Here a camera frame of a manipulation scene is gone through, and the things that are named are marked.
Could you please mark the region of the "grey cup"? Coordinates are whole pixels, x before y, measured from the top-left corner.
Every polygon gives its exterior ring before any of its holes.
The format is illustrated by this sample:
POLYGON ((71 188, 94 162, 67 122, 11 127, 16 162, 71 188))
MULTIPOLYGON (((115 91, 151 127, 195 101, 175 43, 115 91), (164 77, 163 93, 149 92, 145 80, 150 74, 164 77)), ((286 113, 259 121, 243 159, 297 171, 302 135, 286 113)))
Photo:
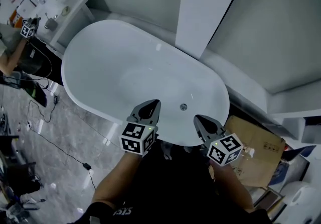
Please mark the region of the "grey cup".
POLYGON ((53 18, 49 18, 47 13, 45 13, 45 16, 47 17, 47 21, 44 25, 45 29, 55 31, 58 23, 53 18))

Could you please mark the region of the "white paper roll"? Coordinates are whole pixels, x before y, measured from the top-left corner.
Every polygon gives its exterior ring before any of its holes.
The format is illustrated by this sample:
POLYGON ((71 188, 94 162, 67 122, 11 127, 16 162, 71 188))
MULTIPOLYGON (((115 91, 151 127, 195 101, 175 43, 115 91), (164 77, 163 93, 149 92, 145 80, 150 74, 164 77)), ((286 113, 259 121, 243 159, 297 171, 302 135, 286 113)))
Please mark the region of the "white paper roll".
POLYGON ((319 211, 321 190, 310 183, 288 183, 282 188, 281 195, 286 205, 280 217, 282 224, 303 224, 307 220, 313 220, 315 213, 319 211))

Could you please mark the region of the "person's left forearm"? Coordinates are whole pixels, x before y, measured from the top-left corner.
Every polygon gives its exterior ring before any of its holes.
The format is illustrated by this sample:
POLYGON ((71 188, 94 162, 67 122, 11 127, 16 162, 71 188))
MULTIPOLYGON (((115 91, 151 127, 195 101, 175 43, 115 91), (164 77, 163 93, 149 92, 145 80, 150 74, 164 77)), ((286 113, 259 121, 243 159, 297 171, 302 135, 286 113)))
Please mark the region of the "person's left forearm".
POLYGON ((124 153, 117 165, 96 187, 92 203, 102 202, 116 209, 123 201, 141 160, 141 155, 124 153))

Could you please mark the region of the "person's right forearm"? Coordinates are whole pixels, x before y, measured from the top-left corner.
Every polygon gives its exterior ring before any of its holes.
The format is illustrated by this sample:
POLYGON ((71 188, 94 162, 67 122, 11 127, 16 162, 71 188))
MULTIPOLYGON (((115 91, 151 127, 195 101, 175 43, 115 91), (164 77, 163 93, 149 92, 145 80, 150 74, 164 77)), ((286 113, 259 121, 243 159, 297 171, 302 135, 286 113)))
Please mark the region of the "person's right forearm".
POLYGON ((246 212, 253 212, 252 197, 237 178, 233 168, 229 164, 220 166, 212 160, 210 160, 210 165, 214 170, 215 182, 217 183, 219 191, 246 212))

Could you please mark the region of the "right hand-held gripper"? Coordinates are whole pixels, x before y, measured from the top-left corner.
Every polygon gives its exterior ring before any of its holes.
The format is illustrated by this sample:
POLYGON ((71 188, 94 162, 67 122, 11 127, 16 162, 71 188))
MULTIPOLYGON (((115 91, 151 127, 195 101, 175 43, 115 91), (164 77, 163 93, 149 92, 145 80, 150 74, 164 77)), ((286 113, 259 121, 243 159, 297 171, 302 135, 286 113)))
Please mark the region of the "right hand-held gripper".
POLYGON ((194 116, 194 126, 200 139, 204 141, 204 154, 220 166, 235 161, 243 150, 243 144, 235 133, 217 135, 223 127, 219 121, 205 115, 194 116))

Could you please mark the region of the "plain brown cardboard box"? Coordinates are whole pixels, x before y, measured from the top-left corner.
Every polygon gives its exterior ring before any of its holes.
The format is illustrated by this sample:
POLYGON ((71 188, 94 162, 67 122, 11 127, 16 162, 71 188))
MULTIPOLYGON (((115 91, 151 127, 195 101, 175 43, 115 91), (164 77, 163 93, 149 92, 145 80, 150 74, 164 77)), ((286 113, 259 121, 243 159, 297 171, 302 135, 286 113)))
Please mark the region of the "plain brown cardboard box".
POLYGON ((285 140, 239 117, 231 116, 225 123, 229 133, 235 133, 244 146, 255 149, 253 158, 240 156, 230 163, 245 186, 266 187, 281 159, 285 140))

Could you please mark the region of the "person's black clothing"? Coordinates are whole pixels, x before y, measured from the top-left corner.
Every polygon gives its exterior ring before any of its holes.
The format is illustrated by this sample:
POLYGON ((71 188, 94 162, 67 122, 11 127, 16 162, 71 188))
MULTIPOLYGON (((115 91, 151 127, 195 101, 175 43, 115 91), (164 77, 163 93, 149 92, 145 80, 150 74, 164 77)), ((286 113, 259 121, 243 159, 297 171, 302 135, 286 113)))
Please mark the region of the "person's black clothing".
POLYGON ((272 224, 267 211, 248 213, 224 196, 210 160, 196 149, 155 142, 123 201, 112 209, 90 203, 69 224, 272 224))

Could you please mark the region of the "white bathtub with dark shell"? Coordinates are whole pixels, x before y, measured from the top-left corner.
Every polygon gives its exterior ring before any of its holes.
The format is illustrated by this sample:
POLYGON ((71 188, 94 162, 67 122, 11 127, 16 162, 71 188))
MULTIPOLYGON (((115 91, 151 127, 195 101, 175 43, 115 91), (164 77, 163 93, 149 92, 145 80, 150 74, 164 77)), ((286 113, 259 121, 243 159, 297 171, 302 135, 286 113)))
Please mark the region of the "white bathtub with dark shell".
POLYGON ((135 106, 161 102, 158 138, 201 143, 193 119, 206 115, 225 124, 227 88, 212 69, 157 37, 123 21, 104 20, 82 29, 67 46, 64 88, 83 109, 121 125, 135 106), (182 111, 180 105, 187 104, 182 111))

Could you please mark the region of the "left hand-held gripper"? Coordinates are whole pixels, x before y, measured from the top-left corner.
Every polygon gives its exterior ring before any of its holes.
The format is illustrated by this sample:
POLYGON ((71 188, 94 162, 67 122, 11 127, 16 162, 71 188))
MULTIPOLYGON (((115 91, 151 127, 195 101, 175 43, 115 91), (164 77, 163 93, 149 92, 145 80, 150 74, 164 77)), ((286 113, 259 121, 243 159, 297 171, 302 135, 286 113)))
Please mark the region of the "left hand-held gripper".
POLYGON ((145 156, 157 138, 161 101, 152 99, 137 105, 123 123, 119 136, 121 149, 145 156))

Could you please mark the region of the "orange bag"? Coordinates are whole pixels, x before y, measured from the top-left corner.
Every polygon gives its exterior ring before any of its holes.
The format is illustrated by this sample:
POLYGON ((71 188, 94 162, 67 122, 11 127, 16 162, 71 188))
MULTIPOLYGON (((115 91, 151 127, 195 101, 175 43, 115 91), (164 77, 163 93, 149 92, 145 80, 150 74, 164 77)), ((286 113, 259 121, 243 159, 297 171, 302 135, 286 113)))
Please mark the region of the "orange bag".
POLYGON ((8 24, 14 28, 21 28, 23 26, 23 18, 14 10, 8 20, 8 24))

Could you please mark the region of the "white vanity cabinet with sink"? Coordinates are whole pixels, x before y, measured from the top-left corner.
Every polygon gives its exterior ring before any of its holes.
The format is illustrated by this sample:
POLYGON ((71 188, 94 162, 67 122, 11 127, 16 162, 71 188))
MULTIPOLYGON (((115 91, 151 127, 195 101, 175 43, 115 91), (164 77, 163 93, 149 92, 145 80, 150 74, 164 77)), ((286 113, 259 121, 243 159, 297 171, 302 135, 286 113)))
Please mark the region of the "white vanity cabinet with sink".
POLYGON ((40 17, 35 36, 50 50, 64 54, 73 37, 94 21, 94 16, 86 5, 87 1, 89 0, 41 0, 34 5, 31 0, 24 0, 17 12, 24 20, 40 17), (70 12, 67 16, 62 16, 61 11, 65 6, 70 7, 70 12), (45 29, 45 13, 58 23, 55 31, 45 29))

